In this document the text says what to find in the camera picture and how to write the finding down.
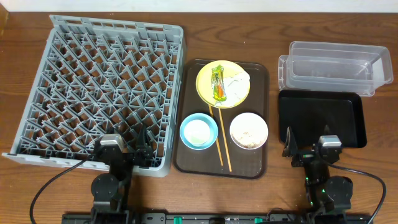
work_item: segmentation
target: light blue bowl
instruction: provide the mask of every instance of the light blue bowl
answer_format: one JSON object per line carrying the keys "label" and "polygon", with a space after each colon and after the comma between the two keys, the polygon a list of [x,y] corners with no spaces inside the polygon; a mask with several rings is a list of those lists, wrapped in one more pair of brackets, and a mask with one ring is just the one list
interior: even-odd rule
{"label": "light blue bowl", "polygon": [[[194,146],[193,144],[191,144],[184,135],[185,132],[185,127],[187,126],[187,124],[190,121],[193,120],[201,120],[204,121],[210,128],[210,138],[209,140],[207,140],[207,142],[201,144],[200,146]],[[204,150],[207,149],[208,147],[210,147],[211,145],[214,144],[214,142],[216,141],[218,136],[218,128],[217,128],[217,124],[214,121],[213,118],[211,118],[211,116],[208,116],[207,114],[203,114],[203,113],[196,113],[196,114],[191,114],[190,116],[187,116],[181,123],[181,127],[180,127],[180,137],[182,142],[188,146],[191,149],[194,150]]]}

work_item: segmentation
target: wooden stick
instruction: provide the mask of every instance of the wooden stick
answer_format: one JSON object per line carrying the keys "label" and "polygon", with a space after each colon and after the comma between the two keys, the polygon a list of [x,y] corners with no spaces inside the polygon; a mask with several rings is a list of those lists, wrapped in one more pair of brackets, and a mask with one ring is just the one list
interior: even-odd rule
{"label": "wooden stick", "polygon": [[[211,106],[210,106],[210,105],[209,105],[209,110],[210,110],[211,118],[214,119],[214,117],[213,117],[213,110],[211,109]],[[217,138],[216,138],[216,143],[217,143],[218,155],[220,156],[220,162],[221,162],[221,165],[223,166],[224,164],[223,164],[223,158],[222,158],[222,156],[221,156],[221,149],[220,149],[220,143],[218,142],[218,136],[217,136]]]}
{"label": "wooden stick", "polygon": [[226,151],[226,158],[228,160],[229,171],[232,172],[231,161],[229,159],[229,152],[228,152],[228,145],[226,143],[225,137],[225,130],[224,130],[224,123],[223,123],[223,116],[221,115],[221,109],[218,108],[218,112],[220,114],[220,121],[221,121],[221,129],[223,130],[223,137],[224,137],[224,144],[225,144],[225,151]]}

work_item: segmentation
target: wooden surface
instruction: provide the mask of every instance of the wooden surface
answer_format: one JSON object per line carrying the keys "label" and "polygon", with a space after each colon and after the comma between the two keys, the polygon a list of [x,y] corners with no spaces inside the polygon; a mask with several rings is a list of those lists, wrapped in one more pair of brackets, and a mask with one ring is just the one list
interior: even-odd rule
{"label": "wooden surface", "polygon": [[[398,14],[172,14],[65,13],[73,16],[175,24],[184,28],[187,61],[223,59],[263,64],[271,76],[268,168],[259,180],[238,180],[177,172],[164,178],[139,177],[131,205],[169,212],[266,213],[273,207],[308,207],[304,171],[283,158],[278,139],[277,62],[294,40],[386,46],[398,69]],[[9,15],[0,40],[0,150],[9,152],[43,54],[52,23],[48,13]],[[398,205],[398,81],[363,98],[368,145],[345,149],[341,166],[381,177],[387,198],[377,223],[396,222]],[[0,157],[0,223],[29,223],[29,205],[41,186],[61,169],[21,165]],[[92,180],[101,172],[77,169],[51,184],[35,206],[38,223],[60,223],[66,212],[89,212]],[[354,182],[355,213],[372,213],[381,196],[376,180],[331,169]]]}

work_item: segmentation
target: gray plastic basket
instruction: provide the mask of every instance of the gray plastic basket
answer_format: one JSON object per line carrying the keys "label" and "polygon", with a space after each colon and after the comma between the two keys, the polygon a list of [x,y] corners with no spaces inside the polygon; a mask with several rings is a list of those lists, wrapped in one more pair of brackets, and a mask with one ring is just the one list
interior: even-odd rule
{"label": "gray plastic basket", "polygon": [[[134,145],[142,124],[154,149],[139,175],[170,170],[185,41],[179,26],[50,16],[51,30],[10,153],[40,166],[70,167],[111,126]],[[81,168],[108,170],[102,162]]]}

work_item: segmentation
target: clear plastic container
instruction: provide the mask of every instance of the clear plastic container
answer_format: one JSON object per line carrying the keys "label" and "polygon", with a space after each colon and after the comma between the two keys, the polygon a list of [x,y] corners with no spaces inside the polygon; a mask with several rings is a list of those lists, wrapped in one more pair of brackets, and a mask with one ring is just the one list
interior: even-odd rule
{"label": "clear plastic container", "polygon": [[392,83],[387,48],[368,45],[292,42],[279,59],[279,88],[348,91],[372,96]]}

